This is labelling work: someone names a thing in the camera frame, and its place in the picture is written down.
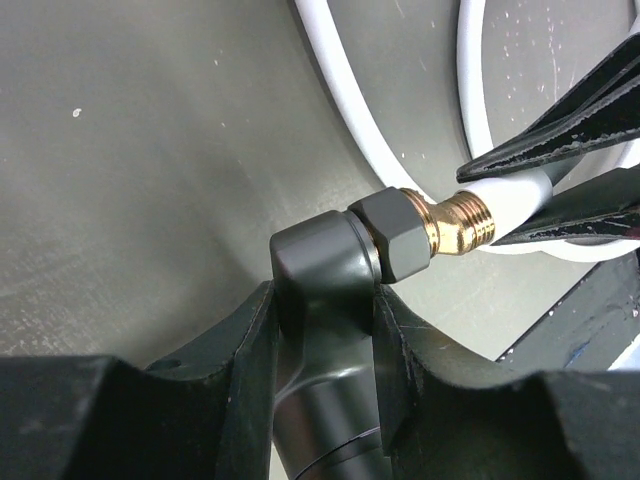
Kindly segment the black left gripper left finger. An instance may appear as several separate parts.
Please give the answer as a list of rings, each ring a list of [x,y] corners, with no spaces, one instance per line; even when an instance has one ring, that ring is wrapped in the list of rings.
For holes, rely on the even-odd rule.
[[[278,325],[262,283],[147,368],[111,355],[1,361],[5,479],[265,479]]]

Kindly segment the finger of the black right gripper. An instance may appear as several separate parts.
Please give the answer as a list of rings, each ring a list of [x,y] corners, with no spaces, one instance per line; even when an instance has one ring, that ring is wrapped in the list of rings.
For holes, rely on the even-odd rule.
[[[639,168],[617,168],[566,190],[497,246],[555,240],[637,240]]]
[[[525,131],[468,162],[460,183],[534,169],[639,137],[639,35],[629,36]]]

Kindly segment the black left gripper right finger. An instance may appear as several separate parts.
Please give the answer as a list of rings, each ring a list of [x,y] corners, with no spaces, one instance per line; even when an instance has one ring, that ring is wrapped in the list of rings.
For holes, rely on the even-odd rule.
[[[457,343],[392,290],[372,323],[382,446],[397,479],[635,479],[639,376],[520,373]]]

